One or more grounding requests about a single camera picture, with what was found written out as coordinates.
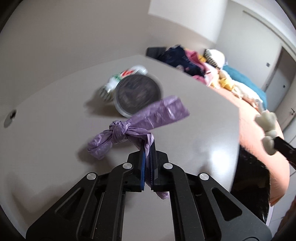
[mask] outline container lid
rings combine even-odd
[[[114,92],[114,105],[123,116],[130,118],[149,104],[161,99],[161,91],[151,75],[133,74],[123,78]]]

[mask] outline knot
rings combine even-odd
[[[116,120],[111,123],[109,129],[112,131],[112,142],[113,144],[125,142],[128,138],[126,136],[126,131],[130,123],[122,122],[120,120]]]

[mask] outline peach bedsheet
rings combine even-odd
[[[288,188],[290,178],[288,161],[279,152],[269,156],[264,151],[261,143],[264,132],[254,121],[255,116],[259,114],[256,109],[244,100],[235,97],[226,89],[212,89],[239,108],[239,142],[246,150],[267,166],[270,172],[270,204],[273,206],[280,200]],[[278,136],[283,138],[278,122],[276,123],[276,131]]]

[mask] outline white table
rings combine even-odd
[[[110,172],[137,151],[125,142],[99,161],[86,150],[97,133],[124,119],[113,105],[100,102],[98,88],[112,74],[136,64],[158,77],[164,96],[179,96],[190,111],[186,119],[152,130],[157,150],[184,171],[207,172],[231,189],[239,147],[238,108],[174,68],[132,56],[53,82],[17,107],[11,126],[5,129],[1,123],[0,204],[23,236],[86,173]],[[170,201],[161,200],[147,185],[142,193],[128,193],[122,240],[174,240]]]

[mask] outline white bottle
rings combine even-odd
[[[131,67],[130,69],[127,69],[119,74],[115,74],[115,75],[111,76],[109,81],[100,88],[100,90],[99,90],[100,97],[106,102],[113,100],[114,90],[115,90],[116,86],[118,85],[118,83],[123,78],[125,78],[129,75],[135,74],[135,73],[146,75],[147,69],[142,65],[135,65],[135,66]]]

